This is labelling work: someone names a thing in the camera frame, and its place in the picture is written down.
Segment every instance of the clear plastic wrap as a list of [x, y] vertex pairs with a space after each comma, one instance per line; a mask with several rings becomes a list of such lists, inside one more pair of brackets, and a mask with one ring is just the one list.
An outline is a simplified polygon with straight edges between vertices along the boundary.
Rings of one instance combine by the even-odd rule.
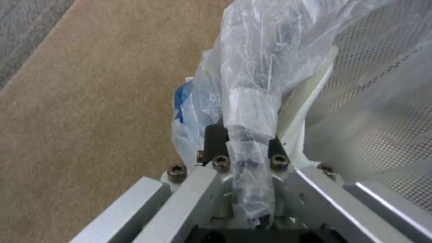
[[335, 36], [390, 0], [236, 0], [177, 104], [173, 141], [189, 167], [204, 129], [223, 118], [233, 172], [233, 227], [267, 227], [274, 192], [267, 158], [284, 93], [326, 62]]

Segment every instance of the perforated metal mesh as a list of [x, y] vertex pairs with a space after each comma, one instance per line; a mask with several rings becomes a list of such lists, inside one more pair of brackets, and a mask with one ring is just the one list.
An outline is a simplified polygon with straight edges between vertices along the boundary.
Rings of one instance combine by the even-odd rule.
[[432, 214], [432, 171], [408, 173], [383, 184]]
[[[432, 30], [427, 17], [431, 9], [429, 0], [400, 0], [338, 35], [335, 44], [340, 52], [333, 74], [308, 114], [307, 127], [362, 91], [373, 89], [375, 83], [416, 55], [419, 40]], [[354, 144], [345, 147], [349, 159], [332, 161], [348, 180], [432, 156], [432, 82], [377, 109], [385, 118], [377, 117]]]
[[[432, 1], [400, 0], [372, 12], [341, 33], [335, 40], [340, 52], [333, 74], [311, 107], [307, 133], [308, 128], [338, 114], [335, 112], [354, 97], [374, 89], [375, 84], [419, 55], [417, 44], [432, 31], [431, 19]], [[374, 117], [365, 119], [370, 124], [354, 134], [355, 139], [348, 144], [333, 139], [330, 132], [325, 134], [323, 126], [315, 129], [310, 138], [323, 141], [314, 144], [306, 140], [306, 155], [333, 164], [348, 182], [432, 158], [432, 77], [427, 85], [401, 92], [373, 111], [359, 114], [359, 120], [364, 119], [362, 115]], [[341, 131], [350, 132], [350, 128]], [[326, 139], [334, 146], [321, 148]], [[432, 170], [401, 173], [383, 183], [432, 211]]]

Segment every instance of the screw hole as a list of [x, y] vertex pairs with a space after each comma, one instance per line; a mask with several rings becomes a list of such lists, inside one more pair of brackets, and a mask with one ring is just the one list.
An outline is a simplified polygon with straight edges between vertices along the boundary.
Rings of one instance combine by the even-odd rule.
[[222, 156], [216, 158], [216, 162], [225, 162], [226, 159]]
[[285, 161], [285, 157], [284, 157], [284, 156], [281, 156], [281, 155], [277, 155], [277, 156], [275, 156], [275, 159], [276, 159], [277, 161], [281, 161], [281, 162]]
[[300, 202], [302, 203], [302, 204], [305, 204], [306, 203], [306, 196], [304, 195], [304, 193], [300, 193], [299, 194], [299, 197], [300, 197]]
[[328, 225], [326, 223], [322, 223], [321, 226], [320, 226], [320, 230], [321, 231], [326, 231], [326, 230], [328, 230], [328, 228], [329, 227], [328, 227]]
[[179, 170], [183, 170], [183, 168], [180, 165], [175, 165], [171, 168], [172, 171], [179, 171]]

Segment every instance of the black component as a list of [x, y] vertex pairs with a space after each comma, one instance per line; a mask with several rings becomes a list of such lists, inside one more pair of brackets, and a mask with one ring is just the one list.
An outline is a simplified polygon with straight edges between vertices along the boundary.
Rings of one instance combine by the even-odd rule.
[[218, 155], [228, 157], [228, 149], [225, 144], [228, 141], [228, 130], [223, 125], [208, 125], [204, 134], [203, 165], [205, 166]]
[[[228, 130], [222, 124], [208, 125], [204, 134], [203, 165], [205, 166], [215, 156], [228, 156], [228, 149], [226, 148], [226, 142], [228, 141]], [[268, 157], [271, 158], [275, 154], [286, 156], [285, 150], [277, 136], [275, 139], [270, 140]]]
[[345, 243], [334, 237], [334, 230], [244, 230], [244, 229], [200, 229], [195, 227], [185, 243]]
[[260, 224], [256, 227], [257, 229], [264, 229], [270, 223], [270, 214], [266, 214], [258, 218]]

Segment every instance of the beige carpet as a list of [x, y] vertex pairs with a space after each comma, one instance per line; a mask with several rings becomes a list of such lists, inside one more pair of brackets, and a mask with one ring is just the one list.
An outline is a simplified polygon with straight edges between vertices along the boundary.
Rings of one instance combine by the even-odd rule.
[[229, 0], [76, 0], [0, 93], [0, 241], [64, 242], [180, 162], [172, 97]]

